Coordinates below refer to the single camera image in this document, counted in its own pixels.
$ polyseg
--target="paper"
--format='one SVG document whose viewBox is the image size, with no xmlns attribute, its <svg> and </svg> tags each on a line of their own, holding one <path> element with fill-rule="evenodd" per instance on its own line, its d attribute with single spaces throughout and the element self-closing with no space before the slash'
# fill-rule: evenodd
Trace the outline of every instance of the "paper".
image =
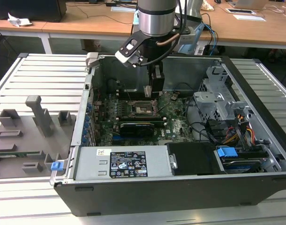
<svg viewBox="0 0 286 225">
<path fill-rule="evenodd" d="M 237 20 L 266 21 L 259 16 L 253 16 L 253 15 L 233 15 L 233 16 L 236 17 Z"/>
<path fill-rule="evenodd" d="M 29 19 L 19 19 L 10 15 L 10 13 L 8 13 L 8 21 L 16 27 L 32 25 Z"/>
<path fill-rule="evenodd" d="M 111 11 L 113 12 L 129 12 L 129 13 L 134 13 L 135 8 L 127 8 L 127 7 L 119 7 L 119 6 L 113 6 L 111 8 Z"/>
</svg>

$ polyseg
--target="connector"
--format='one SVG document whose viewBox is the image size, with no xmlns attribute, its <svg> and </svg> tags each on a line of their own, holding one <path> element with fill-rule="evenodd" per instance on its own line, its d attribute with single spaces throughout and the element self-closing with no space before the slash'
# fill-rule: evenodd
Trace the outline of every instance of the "connector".
<svg viewBox="0 0 286 225">
<path fill-rule="evenodd" d="M 220 147 L 217 149 L 219 157 L 238 157 L 238 153 L 233 147 Z"/>
</svg>

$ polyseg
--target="warning label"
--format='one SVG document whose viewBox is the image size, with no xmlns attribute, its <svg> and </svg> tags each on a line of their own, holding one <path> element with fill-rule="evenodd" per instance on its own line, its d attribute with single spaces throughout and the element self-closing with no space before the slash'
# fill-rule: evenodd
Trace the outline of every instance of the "warning label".
<svg viewBox="0 0 286 225">
<path fill-rule="evenodd" d="M 145 151 L 111 152 L 110 177 L 147 177 Z"/>
</svg>

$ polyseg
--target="blue latch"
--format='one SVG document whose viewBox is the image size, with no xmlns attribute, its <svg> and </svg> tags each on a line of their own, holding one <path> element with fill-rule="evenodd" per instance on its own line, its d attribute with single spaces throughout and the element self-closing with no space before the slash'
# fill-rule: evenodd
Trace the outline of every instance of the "blue latch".
<svg viewBox="0 0 286 225">
<path fill-rule="evenodd" d="M 51 164 L 52 171 L 63 171 L 64 170 L 64 162 L 53 162 Z"/>
<path fill-rule="evenodd" d="M 217 149 L 219 157 L 237 157 L 238 153 L 233 147 L 220 147 Z"/>
</svg>

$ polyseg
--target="yellow wire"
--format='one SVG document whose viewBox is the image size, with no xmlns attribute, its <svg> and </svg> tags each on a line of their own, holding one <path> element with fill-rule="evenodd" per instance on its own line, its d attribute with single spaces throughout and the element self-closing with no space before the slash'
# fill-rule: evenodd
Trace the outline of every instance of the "yellow wire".
<svg viewBox="0 0 286 225">
<path fill-rule="evenodd" d="M 250 132 L 250 138 L 251 138 L 251 142 L 253 142 L 252 140 L 253 140 L 253 132 L 252 132 L 252 130 L 251 129 L 247 129 L 249 132 Z"/>
<path fill-rule="evenodd" d="M 238 134 L 235 134 L 233 137 L 231 137 L 230 139 L 228 139 L 226 142 L 224 142 L 223 144 L 229 143 L 231 142 L 233 139 L 237 138 Z"/>
</svg>

